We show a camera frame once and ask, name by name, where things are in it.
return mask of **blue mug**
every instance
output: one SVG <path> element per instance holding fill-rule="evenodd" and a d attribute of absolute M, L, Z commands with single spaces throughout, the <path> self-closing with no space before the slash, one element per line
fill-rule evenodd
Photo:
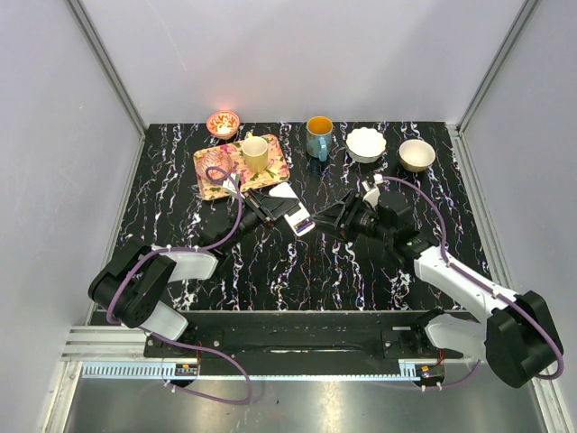
<path fill-rule="evenodd" d="M 307 122 L 307 152 L 326 161 L 333 144 L 333 122 L 318 115 Z"/>

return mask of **mug handle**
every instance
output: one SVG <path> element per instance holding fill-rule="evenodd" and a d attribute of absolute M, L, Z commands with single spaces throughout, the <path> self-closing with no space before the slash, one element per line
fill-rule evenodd
<path fill-rule="evenodd" d="M 321 148 L 318 151 L 318 159 L 321 162 L 324 162 L 324 161 L 326 161 L 326 158 L 328 157 L 328 146 L 326 145 L 326 138 L 319 137 L 318 141 L 321 144 Z"/>

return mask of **small orange bowl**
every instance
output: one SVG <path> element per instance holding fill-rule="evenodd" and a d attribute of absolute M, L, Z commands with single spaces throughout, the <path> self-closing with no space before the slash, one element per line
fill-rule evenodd
<path fill-rule="evenodd" d="M 241 119 L 232 111 L 217 111 L 208 117 L 206 127 L 208 132 L 216 138 L 228 140 L 233 137 L 241 125 Z"/>

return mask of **floral tray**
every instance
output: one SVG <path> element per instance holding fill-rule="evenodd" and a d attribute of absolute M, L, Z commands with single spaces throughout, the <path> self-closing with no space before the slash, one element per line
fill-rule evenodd
<path fill-rule="evenodd" d="M 234 142 L 223 144 L 221 146 L 209 147 L 201 151 L 195 152 L 193 158 L 195 160 L 195 170 L 197 171 L 198 186 L 200 188 L 200 195 L 203 200 L 216 200 L 217 198 L 227 197 L 228 192 L 225 189 L 215 185 L 208 180 L 202 179 L 198 176 L 197 161 L 200 160 L 209 152 L 220 149 L 221 152 L 227 153 L 233 160 L 233 172 L 241 174 L 241 191 L 246 191 L 249 188 L 257 189 L 276 185 L 284 182 L 290 176 L 289 166 L 285 160 L 285 156 L 280 149 L 279 140 L 272 134 L 263 135 L 269 144 L 269 166 L 265 171 L 254 174 L 244 164 L 243 151 L 241 145 L 243 142 Z"/>

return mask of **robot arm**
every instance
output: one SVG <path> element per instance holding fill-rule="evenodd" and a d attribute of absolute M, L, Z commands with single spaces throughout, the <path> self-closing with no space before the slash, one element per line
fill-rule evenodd
<path fill-rule="evenodd" d="M 413 209 L 400 193 L 379 194 L 372 189 L 365 198 L 350 191 L 343 199 L 313 216 L 316 227 L 343 242 L 359 233 L 382 241 L 386 253 L 420 280 L 428 282 L 465 307 L 477 322 L 454 318 L 440 310 L 426 313 L 414 327 L 424 345 L 452 349 L 487 361 L 493 372 L 518 388 L 555 360 L 555 355 L 534 327 L 510 305 L 483 290 L 476 281 L 493 289 L 528 313 L 563 352 L 545 300 L 530 291 L 518 295 L 500 287 L 448 254 L 415 229 Z M 463 272 L 472 278 L 466 278 Z"/>
<path fill-rule="evenodd" d="M 292 218 L 295 233 L 305 233 L 312 228 L 312 221 L 302 216 L 298 198 L 273 197 L 249 189 L 243 194 L 245 205 L 242 219 L 234 235 L 211 253 L 159 253 L 144 264 L 124 289 L 114 306 L 114 316 L 127 327 L 141 327 L 170 340 L 177 340 L 188 327 L 187 320 L 177 311 L 160 301 L 166 285 L 173 281 L 207 280 L 218 266 L 229 259 L 228 250 L 257 226 L 273 224 L 281 217 Z M 236 215 L 220 214 L 213 217 L 203 233 L 202 244 L 213 244 L 223 239 L 233 227 Z M 147 245 L 131 237 L 126 245 L 96 276 L 88 289 L 88 296 L 103 309 L 108 309 L 128 272 L 145 254 L 160 247 Z"/>

